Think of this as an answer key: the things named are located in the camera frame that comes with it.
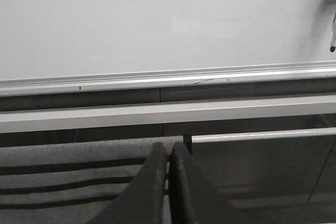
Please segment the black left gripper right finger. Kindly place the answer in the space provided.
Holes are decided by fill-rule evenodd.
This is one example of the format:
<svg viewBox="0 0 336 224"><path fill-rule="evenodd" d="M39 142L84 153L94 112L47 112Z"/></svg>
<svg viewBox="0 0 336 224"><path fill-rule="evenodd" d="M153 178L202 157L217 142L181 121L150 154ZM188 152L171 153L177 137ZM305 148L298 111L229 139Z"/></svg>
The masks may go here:
<svg viewBox="0 0 336 224"><path fill-rule="evenodd" d="M169 202L172 223L250 223L200 172L184 143L171 152Z"/></svg>

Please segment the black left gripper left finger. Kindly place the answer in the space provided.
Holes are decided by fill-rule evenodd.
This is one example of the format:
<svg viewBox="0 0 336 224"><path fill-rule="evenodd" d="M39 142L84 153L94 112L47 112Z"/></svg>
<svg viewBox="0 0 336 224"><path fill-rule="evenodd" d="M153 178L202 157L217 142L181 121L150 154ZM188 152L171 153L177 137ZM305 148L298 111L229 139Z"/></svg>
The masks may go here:
<svg viewBox="0 0 336 224"><path fill-rule="evenodd" d="M163 144L153 144L129 186L89 223L161 223L166 160Z"/></svg>

